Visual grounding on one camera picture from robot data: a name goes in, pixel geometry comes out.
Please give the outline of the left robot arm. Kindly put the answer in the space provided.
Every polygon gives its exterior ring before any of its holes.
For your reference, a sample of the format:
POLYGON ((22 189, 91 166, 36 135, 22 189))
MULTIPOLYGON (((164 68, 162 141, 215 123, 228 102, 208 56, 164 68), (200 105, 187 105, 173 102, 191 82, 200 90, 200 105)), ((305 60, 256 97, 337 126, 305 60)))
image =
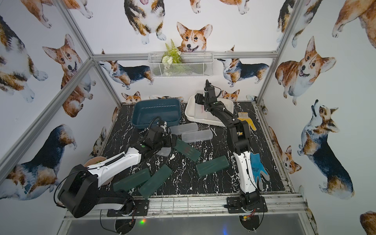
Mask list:
POLYGON ((76 165, 63 182, 58 200, 75 218, 93 210, 116 210, 130 214, 133 198, 126 193, 102 195, 99 188, 115 175, 140 163, 143 157, 157 154, 165 147, 174 147, 177 136, 166 125, 147 129, 145 135, 126 150, 97 164, 76 165))

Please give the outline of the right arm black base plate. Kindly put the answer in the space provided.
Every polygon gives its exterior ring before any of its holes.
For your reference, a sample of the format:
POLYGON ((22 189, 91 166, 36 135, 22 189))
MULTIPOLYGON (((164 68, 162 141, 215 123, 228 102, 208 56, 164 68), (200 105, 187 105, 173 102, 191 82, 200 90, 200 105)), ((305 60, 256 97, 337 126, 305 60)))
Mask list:
POLYGON ((253 210, 255 212, 268 212, 268 208, 264 197, 260 197, 256 200, 251 200, 250 202, 241 197, 227 197, 226 204, 224 208, 228 210, 228 213, 251 213, 253 210))

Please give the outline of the clear pencil case with pens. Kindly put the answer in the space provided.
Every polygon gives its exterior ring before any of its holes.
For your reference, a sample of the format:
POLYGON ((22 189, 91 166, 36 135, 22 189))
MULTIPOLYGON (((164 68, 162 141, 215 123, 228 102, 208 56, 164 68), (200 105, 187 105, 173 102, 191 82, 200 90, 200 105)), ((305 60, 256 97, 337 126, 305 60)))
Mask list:
POLYGON ((195 104, 195 118, 207 119, 208 112, 205 111, 205 106, 200 104, 195 104))

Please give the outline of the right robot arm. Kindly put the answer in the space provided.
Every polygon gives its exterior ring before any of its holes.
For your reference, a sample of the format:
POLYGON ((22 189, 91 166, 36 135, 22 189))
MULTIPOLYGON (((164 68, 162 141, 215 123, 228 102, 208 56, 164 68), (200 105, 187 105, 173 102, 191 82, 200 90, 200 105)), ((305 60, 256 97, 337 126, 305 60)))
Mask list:
POLYGON ((236 159, 240 177, 239 203, 232 208, 251 211, 260 202, 260 193, 254 182, 251 167, 251 134, 249 124, 239 120, 223 102, 217 100, 215 86, 206 80, 204 93, 195 95, 195 102, 204 106, 206 112, 217 117, 227 129, 227 144, 236 159))

